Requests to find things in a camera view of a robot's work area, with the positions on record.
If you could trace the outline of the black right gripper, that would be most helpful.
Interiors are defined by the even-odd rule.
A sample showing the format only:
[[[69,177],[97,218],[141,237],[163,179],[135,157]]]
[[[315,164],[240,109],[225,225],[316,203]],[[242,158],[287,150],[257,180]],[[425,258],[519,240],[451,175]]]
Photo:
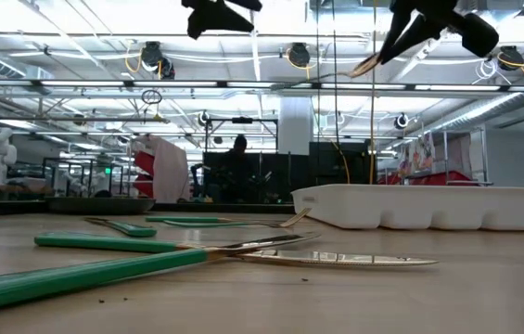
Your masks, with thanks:
[[[378,62],[387,63],[428,39],[440,39],[441,31],[447,27],[463,30],[463,16],[454,12],[457,3],[458,0],[391,0],[393,16]],[[414,10],[421,14],[407,27]]]

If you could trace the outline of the gold cutlery cluster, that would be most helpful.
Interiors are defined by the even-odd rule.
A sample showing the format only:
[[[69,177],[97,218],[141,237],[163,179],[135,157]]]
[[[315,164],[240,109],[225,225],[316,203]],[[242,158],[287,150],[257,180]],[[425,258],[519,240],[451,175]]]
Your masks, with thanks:
[[[294,82],[294,83],[276,83],[272,86],[272,90],[281,90],[286,88],[291,88],[301,84],[316,84],[323,79],[344,76],[350,79],[362,76],[367,72],[371,71],[374,67],[379,64],[378,53],[371,55],[369,58],[366,58],[362,62],[358,63],[351,71],[336,71],[332,73],[323,74],[316,76],[304,81]]]
[[[34,238],[37,246],[79,248],[108,251],[160,253],[187,249],[202,249],[203,245],[180,244],[137,238],[117,238],[72,232],[49,232]],[[257,263],[308,264],[323,266],[406,267],[433,265],[437,260],[416,257],[396,257],[367,254],[350,254],[315,250],[255,250],[235,255],[235,258]]]

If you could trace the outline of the white cutlery organizer tray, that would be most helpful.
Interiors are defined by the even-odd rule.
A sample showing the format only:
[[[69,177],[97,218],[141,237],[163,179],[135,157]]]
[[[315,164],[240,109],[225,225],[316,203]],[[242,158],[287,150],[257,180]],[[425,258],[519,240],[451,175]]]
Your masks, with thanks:
[[[325,185],[292,197],[296,212],[343,229],[524,231],[524,187]]]

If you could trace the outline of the green-handled gold knife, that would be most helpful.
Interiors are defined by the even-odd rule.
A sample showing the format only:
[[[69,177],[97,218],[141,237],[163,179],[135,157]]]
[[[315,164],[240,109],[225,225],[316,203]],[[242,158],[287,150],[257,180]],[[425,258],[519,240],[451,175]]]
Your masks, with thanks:
[[[105,227],[112,228],[132,238],[151,238],[157,235],[157,230],[152,227],[127,224],[95,217],[84,218],[84,220],[91,224],[103,225]]]
[[[319,236],[318,233],[307,232],[216,247],[181,248],[174,245],[167,247],[164,252],[152,255],[0,275],[0,308],[91,289],[109,282],[166,269],[307,241]]]
[[[164,222],[164,221],[170,221],[170,222],[176,222],[176,223],[189,223],[189,224],[195,224],[195,223],[203,223],[203,224],[223,224],[223,223],[230,223],[234,222],[231,219],[228,218],[221,218],[221,217],[194,217],[194,216],[146,216],[145,220],[147,222]]]

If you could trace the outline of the green-handled gold fork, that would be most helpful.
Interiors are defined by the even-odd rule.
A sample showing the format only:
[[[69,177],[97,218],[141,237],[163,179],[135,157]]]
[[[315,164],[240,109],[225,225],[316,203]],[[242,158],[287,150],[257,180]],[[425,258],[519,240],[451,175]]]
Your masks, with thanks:
[[[172,225],[172,226],[179,226],[179,227],[229,227],[229,226],[254,226],[254,225],[260,225],[260,226],[267,226],[272,228],[288,228],[302,220],[312,209],[311,208],[304,208],[299,213],[295,214],[294,216],[287,219],[285,222],[277,222],[277,221],[263,221],[263,220],[257,220],[257,221],[246,221],[246,222],[238,222],[233,220],[226,220],[226,219],[216,219],[216,220],[184,220],[184,221],[178,221],[178,220],[161,220],[162,223],[166,225]]]

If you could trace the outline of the black overhead crossbar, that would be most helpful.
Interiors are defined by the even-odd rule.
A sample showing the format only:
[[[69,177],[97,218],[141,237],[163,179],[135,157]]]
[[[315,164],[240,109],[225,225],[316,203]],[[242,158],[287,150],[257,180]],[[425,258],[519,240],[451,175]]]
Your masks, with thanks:
[[[236,81],[73,81],[1,80],[0,86],[18,87],[97,87],[97,88],[238,88],[238,89],[326,89],[376,91],[433,91],[475,93],[524,93],[524,85],[413,84],[413,83],[272,83]]]

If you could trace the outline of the person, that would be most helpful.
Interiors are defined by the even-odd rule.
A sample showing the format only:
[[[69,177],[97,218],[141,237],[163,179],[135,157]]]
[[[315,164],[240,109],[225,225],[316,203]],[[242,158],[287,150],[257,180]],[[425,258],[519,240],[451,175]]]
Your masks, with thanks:
[[[255,170],[246,154],[247,144],[247,138],[238,135],[233,147],[222,156],[221,169],[226,177],[223,198],[227,202],[239,203],[248,200],[249,180]]]

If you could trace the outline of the metal shelf rack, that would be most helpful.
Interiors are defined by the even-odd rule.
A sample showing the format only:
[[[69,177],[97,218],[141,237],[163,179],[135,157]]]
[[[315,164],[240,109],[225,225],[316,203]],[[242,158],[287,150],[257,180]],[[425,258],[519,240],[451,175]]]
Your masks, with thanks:
[[[473,153],[483,153],[480,144],[473,147],[472,134],[428,133],[403,145],[400,164],[393,181],[403,186],[492,186],[488,180],[486,159],[481,156],[472,163]]]

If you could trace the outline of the red machine with white cover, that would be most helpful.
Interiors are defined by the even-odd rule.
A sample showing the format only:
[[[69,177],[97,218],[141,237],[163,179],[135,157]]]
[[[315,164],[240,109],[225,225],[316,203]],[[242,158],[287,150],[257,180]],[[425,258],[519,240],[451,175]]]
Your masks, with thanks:
[[[132,142],[134,166],[140,173],[133,187],[156,203],[176,203],[189,198],[186,152],[154,135],[140,135]]]

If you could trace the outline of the black round plate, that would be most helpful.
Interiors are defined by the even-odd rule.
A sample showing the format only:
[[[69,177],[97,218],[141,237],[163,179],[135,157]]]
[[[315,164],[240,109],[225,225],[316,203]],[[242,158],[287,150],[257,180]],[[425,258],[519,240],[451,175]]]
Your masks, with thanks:
[[[137,215],[149,211],[154,199],[140,198],[46,198],[51,212],[76,215]]]

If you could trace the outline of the black rig frame stand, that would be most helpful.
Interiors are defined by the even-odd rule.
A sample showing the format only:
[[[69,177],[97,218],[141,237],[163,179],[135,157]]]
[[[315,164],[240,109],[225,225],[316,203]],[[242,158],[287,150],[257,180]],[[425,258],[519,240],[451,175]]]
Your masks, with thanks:
[[[260,118],[251,118],[251,117],[233,117],[233,118],[206,118],[203,123],[204,138],[205,138],[205,148],[204,151],[209,151],[209,141],[213,135],[225,124],[240,124],[240,125],[249,125],[258,123],[262,129],[265,130],[264,133],[258,135],[258,137],[264,137],[265,135],[271,135],[275,140],[275,151],[278,151],[278,134],[279,134],[279,125],[278,120],[276,119],[260,119]]]

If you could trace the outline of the black partition wall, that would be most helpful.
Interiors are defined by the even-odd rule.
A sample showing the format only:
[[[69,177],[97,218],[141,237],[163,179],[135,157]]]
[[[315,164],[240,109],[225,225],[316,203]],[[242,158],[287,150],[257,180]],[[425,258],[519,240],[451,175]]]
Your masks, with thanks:
[[[225,152],[206,152],[191,168],[194,194],[222,204],[278,204],[292,201],[292,192],[329,184],[367,184],[371,160],[369,142],[311,142],[308,154],[247,153],[255,170],[249,180],[248,200],[231,203],[223,198],[226,177],[221,169]]]

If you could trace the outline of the black aluminium table frame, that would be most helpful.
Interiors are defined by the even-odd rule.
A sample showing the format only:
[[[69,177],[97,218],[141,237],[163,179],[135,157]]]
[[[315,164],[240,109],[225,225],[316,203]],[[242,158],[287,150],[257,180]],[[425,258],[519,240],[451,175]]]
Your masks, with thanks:
[[[0,215],[48,213],[52,212],[45,201],[0,201]],[[212,213],[261,213],[261,214],[294,214],[291,204],[204,204],[176,203],[155,204],[147,212],[212,212]],[[76,215],[137,215],[134,209],[73,209],[71,212],[58,211],[63,214]]]

